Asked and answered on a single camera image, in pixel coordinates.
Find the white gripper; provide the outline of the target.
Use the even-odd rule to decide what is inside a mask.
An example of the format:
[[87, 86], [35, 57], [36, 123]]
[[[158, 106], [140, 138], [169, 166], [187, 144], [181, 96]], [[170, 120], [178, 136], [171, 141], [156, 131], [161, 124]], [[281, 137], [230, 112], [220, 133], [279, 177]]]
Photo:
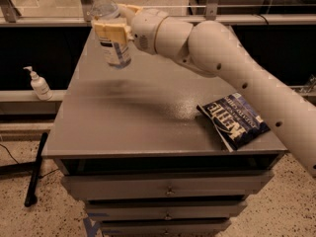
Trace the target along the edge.
[[127, 44], [133, 40], [139, 50], [155, 54], [156, 34], [169, 14], [157, 9], [143, 9], [128, 4], [119, 4], [118, 8], [123, 18], [92, 22], [97, 36], [120, 44]]

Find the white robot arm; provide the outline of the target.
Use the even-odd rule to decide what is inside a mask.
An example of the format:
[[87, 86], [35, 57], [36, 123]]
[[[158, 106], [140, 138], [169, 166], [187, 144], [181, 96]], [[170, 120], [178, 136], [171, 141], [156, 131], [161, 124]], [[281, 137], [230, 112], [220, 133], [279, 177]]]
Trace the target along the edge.
[[97, 34], [160, 54], [204, 77], [233, 86], [259, 112], [278, 139], [316, 177], [316, 107], [260, 66], [224, 25], [197, 25], [156, 9], [119, 4], [115, 12], [93, 16]]

